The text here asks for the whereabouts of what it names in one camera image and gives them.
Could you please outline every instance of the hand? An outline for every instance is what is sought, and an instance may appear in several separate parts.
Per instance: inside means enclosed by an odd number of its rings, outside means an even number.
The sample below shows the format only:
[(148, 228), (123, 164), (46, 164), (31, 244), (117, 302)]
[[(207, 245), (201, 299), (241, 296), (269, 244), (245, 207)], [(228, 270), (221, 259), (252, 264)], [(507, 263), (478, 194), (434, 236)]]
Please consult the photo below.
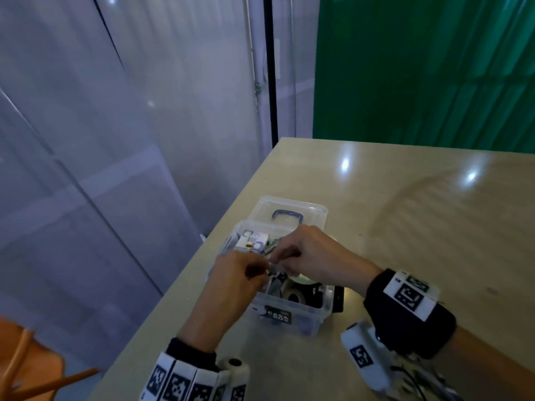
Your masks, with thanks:
[(270, 262), (280, 262), (290, 275), (303, 274), (324, 284), (349, 287), (363, 297), (371, 281), (383, 271), (344, 248), (321, 229), (307, 225), (300, 225), (281, 239)]
[(178, 339), (211, 353), (242, 316), (269, 277), (266, 259), (252, 252), (217, 256), (213, 269)]

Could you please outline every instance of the wooden chair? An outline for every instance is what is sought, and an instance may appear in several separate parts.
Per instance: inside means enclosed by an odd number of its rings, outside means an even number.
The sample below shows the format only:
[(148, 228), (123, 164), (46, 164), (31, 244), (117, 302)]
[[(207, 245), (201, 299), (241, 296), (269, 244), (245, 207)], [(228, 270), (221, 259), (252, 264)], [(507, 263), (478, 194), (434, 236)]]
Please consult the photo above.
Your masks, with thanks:
[(92, 368), (63, 377), (63, 357), (33, 336), (29, 329), (0, 317), (0, 401), (50, 401), (61, 387), (99, 372)]

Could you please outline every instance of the green backdrop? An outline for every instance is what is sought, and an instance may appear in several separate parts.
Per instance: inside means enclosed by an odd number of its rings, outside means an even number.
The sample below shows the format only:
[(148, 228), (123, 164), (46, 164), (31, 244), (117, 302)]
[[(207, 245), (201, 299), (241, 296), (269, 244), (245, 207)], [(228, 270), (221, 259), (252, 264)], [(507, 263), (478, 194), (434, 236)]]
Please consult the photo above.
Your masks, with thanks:
[(535, 0), (321, 0), (313, 137), (535, 151)]

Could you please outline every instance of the table surface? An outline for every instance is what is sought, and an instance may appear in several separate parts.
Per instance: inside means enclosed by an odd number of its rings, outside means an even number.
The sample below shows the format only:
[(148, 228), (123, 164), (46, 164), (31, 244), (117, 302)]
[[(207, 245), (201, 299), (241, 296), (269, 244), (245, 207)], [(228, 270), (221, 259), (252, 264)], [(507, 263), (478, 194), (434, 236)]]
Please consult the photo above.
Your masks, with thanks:
[[(139, 397), (226, 236), (263, 195), (325, 205), (329, 235), (438, 285), (460, 325), (535, 371), (534, 183), (535, 155), (283, 138), (90, 400)], [(362, 298), (348, 289), (344, 312), (313, 338), (242, 317), (218, 356), (250, 365), (249, 400), (374, 400), (340, 342), (362, 317)]]

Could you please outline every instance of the chair leg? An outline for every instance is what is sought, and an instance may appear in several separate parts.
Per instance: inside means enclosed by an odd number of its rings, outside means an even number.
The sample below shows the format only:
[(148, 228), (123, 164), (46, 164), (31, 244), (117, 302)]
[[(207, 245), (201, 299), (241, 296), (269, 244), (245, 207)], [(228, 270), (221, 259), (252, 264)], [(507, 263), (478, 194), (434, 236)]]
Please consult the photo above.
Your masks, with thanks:
[(33, 336), (34, 333), (31, 330), (23, 330), (15, 354), (11, 358), (8, 368), (4, 371), (4, 375), (0, 381), (0, 399), (4, 399), (10, 393), (13, 380), (15, 379), (20, 366), (23, 364)]
[(97, 368), (92, 368), (81, 373), (73, 374), (69, 377), (62, 377), (57, 380), (51, 381), (50, 383), (41, 384), (34, 388), (29, 388), (23, 391), (14, 391), (8, 396), (8, 401), (23, 401), (28, 398), (44, 394), (45, 392), (59, 390), (66, 385), (76, 383), (77, 381), (83, 380), (84, 378), (94, 376), (99, 373)]

